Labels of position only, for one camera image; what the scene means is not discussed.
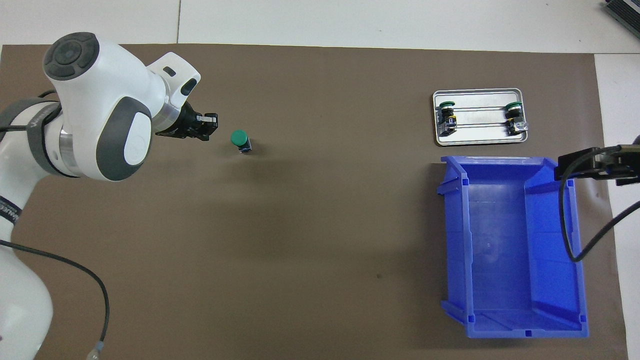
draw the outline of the white tile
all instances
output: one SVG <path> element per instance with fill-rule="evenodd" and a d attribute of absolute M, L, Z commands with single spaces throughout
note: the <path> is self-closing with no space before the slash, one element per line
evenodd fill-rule
<path fill-rule="evenodd" d="M 179 42 L 640 53 L 602 0 L 182 0 Z"/>
<path fill-rule="evenodd" d="M 605 145 L 632 143 L 640 135 L 640 55 L 596 55 L 596 72 Z M 608 185 L 614 215 L 640 200 L 640 184 Z M 629 359 L 640 359 L 640 213 L 620 222 L 614 233 Z"/>
<path fill-rule="evenodd" d="M 179 0 L 0 0 L 0 44 L 51 44 L 76 31 L 124 43 L 172 43 Z"/>

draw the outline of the brown table surface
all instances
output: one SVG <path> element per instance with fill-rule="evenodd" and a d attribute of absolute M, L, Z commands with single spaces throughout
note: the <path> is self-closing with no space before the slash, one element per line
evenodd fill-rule
<path fill-rule="evenodd" d="M 548 156 L 602 146 L 593 55 L 251 45 L 174 51 L 202 74 L 189 98 L 220 114 L 210 142 L 154 137 L 121 183 L 48 177 L 13 234 L 98 273 L 111 296 L 104 359 L 625 359 L 612 234 L 585 261 L 591 336 L 472 340 L 445 315 L 443 155 Z M 10 45 L 0 106 L 51 88 L 47 46 Z M 529 139 L 438 147 L 436 90 L 522 90 Z M 244 129 L 255 150 L 238 153 Z M 583 237 L 610 217 L 581 181 Z M 20 257 L 47 284 L 37 359 L 84 359 L 102 297 L 84 273 Z"/>

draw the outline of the silver tray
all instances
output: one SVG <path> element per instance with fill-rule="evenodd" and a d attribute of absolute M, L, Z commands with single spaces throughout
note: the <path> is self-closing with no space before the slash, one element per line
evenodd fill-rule
<path fill-rule="evenodd" d="M 438 105 L 443 101 L 456 103 L 454 114 L 458 123 L 457 131 L 447 136 L 438 133 L 438 120 L 441 117 Z M 522 92 L 516 88 L 436 91 L 433 93 L 436 141 L 441 146 L 524 142 L 527 132 L 509 135 L 505 125 L 504 106 L 514 101 L 522 102 Z"/>

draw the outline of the blue plastic bin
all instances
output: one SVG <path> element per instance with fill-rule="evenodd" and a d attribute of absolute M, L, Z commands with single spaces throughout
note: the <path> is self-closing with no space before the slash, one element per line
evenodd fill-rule
<path fill-rule="evenodd" d="M 582 265 L 569 260 L 547 158 L 446 156 L 447 314 L 469 338 L 589 336 Z M 579 239 L 573 181 L 567 229 Z M 578 241 L 572 244 L 578 251 Z"/>

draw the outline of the white robotic arm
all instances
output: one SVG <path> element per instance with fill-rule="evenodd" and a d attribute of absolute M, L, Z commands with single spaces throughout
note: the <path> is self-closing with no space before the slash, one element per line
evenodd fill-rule
<path fill-rule="evenodd" d="M 25 99 L 0 113 L 0 240 L 11 241 L 43 177 L 120 181 L 140 168 L 152 133 L 208 140 L 218 126 L 186 102 L 200 74 L 173 53 L 145 67 L 117 44 L 74 33 L 51 46 L 44 70 L 60 102 Z M 32 360 L 51 316 L 42 281 L 0 246 L 0 359 Z"/>

